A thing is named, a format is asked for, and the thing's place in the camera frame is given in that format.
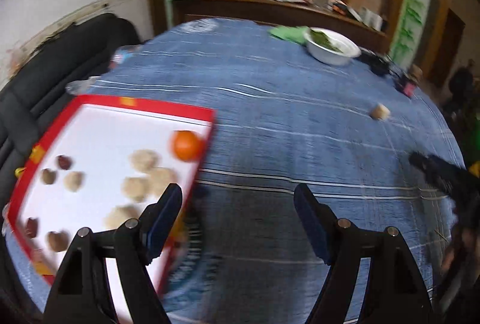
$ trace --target small wooden block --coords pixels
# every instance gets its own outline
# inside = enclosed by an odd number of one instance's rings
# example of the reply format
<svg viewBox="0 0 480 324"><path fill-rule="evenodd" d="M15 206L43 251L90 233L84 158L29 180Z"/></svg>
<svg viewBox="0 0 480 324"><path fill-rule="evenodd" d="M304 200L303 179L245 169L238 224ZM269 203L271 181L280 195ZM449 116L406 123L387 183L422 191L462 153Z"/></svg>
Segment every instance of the small wooden block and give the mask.
<svg viewBox="0 0 480 324"><path fill-rule="evenodd" d="M370 112L370 117L373 119L386 120L388 117L390 117L390 110L379 103L376 108Z"/></svg>

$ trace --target white bowl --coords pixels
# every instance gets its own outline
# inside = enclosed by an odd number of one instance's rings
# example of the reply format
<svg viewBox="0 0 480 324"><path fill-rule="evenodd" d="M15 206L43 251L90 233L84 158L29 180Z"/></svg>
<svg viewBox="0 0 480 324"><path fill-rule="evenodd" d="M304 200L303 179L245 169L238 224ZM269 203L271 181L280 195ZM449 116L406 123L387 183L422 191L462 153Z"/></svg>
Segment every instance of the white bowl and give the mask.
<svg viewBox="0 0 480 324"><path fill-rule="evenodd" d="M305 31L304 37L307 40L307 49L309 53L318 61L331 66L345 66L350 59L360 56L360 48L351 42L347 37L337 33L336 31L328 30L326 28L311 28L314 32L324 32L330 39L333 46L340 49L342 52L335 52L333 50L324 48L323 46L314 43L310 37L310 28Z"/></svg>

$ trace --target person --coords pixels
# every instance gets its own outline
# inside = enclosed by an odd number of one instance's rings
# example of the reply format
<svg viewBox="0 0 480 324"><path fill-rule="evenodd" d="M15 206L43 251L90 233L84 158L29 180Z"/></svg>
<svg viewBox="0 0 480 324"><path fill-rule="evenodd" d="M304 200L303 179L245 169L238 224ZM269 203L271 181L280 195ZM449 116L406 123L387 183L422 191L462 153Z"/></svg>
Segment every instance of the person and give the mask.
<svg viewBox="0 0 480 324"><path fill-rule="evenodd" d="M443 111L447 115L453 115L461 110L473 91L472 70L475 62L469 59L466 67L459 68L448 82L448 89L452 97L443 106Z"/></svg>
<svg viewBox="0 0 480 324"><path fill-rule="evenodd" d="M477 231L460 228L458 224L452 228L452 241L443 255L441 271L443 274L449 270L458 249L462 247L472 254L474 261L471 276L477 279L471 288L460 288L457 298L452 301L445 313L445 324L474 324L480 323L480 235Z"/></svg>

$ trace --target green napkin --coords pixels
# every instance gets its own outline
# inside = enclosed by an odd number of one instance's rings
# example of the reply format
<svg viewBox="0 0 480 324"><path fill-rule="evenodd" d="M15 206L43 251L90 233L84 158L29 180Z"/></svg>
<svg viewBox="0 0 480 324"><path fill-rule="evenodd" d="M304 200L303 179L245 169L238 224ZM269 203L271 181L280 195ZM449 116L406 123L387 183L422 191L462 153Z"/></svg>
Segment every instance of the green napkin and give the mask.
<svg viewBox="0 0 480 324"><path fill-rule="evenodd" d="M307 26L277 26L276 28L271 28L269 33L273 35L273 37L280 38L281 40L287 40L296 44L305 45L306 40L305 37L303 37L303 33L306 30L308 30Z"/></svg>

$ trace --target red tray border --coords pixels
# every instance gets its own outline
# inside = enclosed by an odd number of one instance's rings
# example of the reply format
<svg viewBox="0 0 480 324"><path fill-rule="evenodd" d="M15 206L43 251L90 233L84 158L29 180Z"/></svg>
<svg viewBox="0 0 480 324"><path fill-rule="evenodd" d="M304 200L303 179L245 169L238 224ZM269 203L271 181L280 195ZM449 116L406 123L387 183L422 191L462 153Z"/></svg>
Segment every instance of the red tray border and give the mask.
<svg viewBox="0 0 480 324"><path fill-rule="evenodd" d="M79 95L75 97L57 116L57 118L53 121L51 126L42 136L40 141L34 146L34 149L35 147L40 147L40 150L43 150L46 152L50 148L52 143L55 141L59 133L62 131L62 129L65 127L65 125L70 121L70 119L75 115L77 110L83 104L97 104L100 106L120 107L120 108L126 108L131 110L147 111L151 113L159 113L159 114L165 114L169 116L177 116L182 118L197 119L200 121L210 122L212 125L210 126L210 130L208 131L207 140L205 144L208 144L210 142L210 138L213 132L215 111L205 107L191 106L187 104L165 102L165 101L155 101L155 100L141 99L141 98L119 97L119 96L109 96L109 95ZM7 213L7 220L10 224L13 234L15 235L23 252L29 258L30 262L33 261L32 256L33 256L34 248L29 244L29 239L23 234L23 232L19 228L17 228L17 218L18 218L18 213L20 212L20 208L22 206L23 199L25 197L25 193L27 192L28 186L30 185L30 182L45 152L43 152L43 154L39 157L39 159L35 159L34 157L31 156L27 160L25 165L25 170L23 171L20 178L18 178L15 188L13 189L13 193L11 196L10 205ZM206 147L205 149L203 149L203 154L200 159L199 168L195 173L193 184L197 178L200 165L202 164L203 158L205 157L205 153L206 153ZM190 187L190 191L187 193L186 200L184 201L182 208L184 208L187 205L192 188L193 188L193 185ZM167 241L166 246L170 245L171 243L172 243L171 241ZM170 263L170 258L167 258L167 266L168 266L168 263ZM158 280L157 289L159 292L161 291L161 287L163 286L166 280L166 276L167 276L166 271L163 271L162 275L160 276L160 279ZM55 280L54 275L42 275L42 277L50 285L52 285Z"/></svg>

